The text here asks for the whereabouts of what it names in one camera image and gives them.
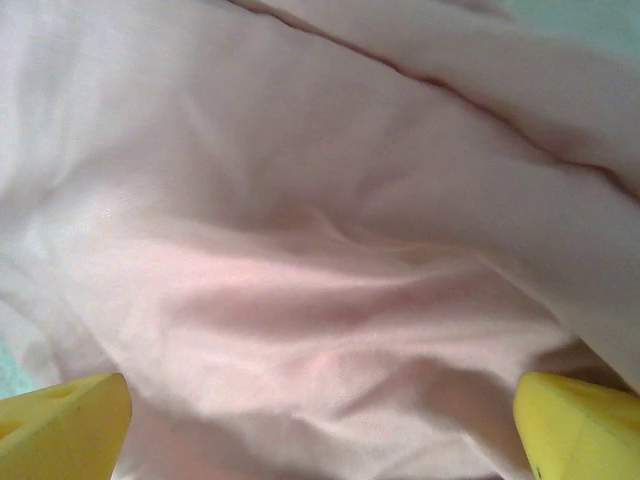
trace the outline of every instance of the cloth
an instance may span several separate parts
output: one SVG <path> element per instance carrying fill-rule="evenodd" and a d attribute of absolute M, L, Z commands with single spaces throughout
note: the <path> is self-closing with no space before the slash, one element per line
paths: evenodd
<path fill-rule="evenodd" d="M 640 75 L 484 2 L 2 5 L 0 326 L 121 371 L 116 477 L 529 479 L 640 387 Z"/>

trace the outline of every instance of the hole in yellow plastic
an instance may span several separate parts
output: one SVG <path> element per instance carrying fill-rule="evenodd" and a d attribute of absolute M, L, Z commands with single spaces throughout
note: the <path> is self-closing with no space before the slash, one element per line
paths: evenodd
<path fill-rule="evenodd" d="M 62 387 L 54 388 L 50 392 L 47 392 L 47 398 L 64 398 L 68 397 L 75 391 L 76 387 L 65 385 Z"/>
<path fill-rule="evenodd" d="M 20 422 L 0 422 L 0 440 L 22 426 Z"/>

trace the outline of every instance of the pink sheet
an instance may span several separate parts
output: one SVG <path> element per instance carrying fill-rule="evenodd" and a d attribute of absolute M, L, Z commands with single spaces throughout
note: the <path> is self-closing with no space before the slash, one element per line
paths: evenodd
<path fill-rule="evenodd" d="M 532 478 L 523 372 L 640 389 L 640 75 L 483 2 L 237 3 L 2 5 L 3 338 L 125 374 L 116 478 Z"/>

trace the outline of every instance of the teal surface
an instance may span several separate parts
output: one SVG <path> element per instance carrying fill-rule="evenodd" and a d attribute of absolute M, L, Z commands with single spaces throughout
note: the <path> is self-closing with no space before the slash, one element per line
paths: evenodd
<path fill-rule="evenodd" d="M 29 375 L 20 368 L 0 339 L 0 400 L 30 392 L 35 388 Z"/>
<path fill-rule="evenodd" d="M 520 20 L 582 38 L 640 65 L 640 0 L 502 0 Z M 0 339 L 0 398 L 34 384 Z"/>

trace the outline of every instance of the yellow plastic object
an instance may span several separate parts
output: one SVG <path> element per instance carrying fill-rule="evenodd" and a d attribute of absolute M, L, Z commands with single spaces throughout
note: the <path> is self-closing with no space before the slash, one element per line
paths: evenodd
<path fill-rule="evenodd" d="M 640 479 L 640 398 L 528 373 L 514 416 L 538 480 Z"/>
<path fill-rule="evenodd" d="M 131 419 L 122 375 L 0 401 L 0 480 L 108 480 Z"/>

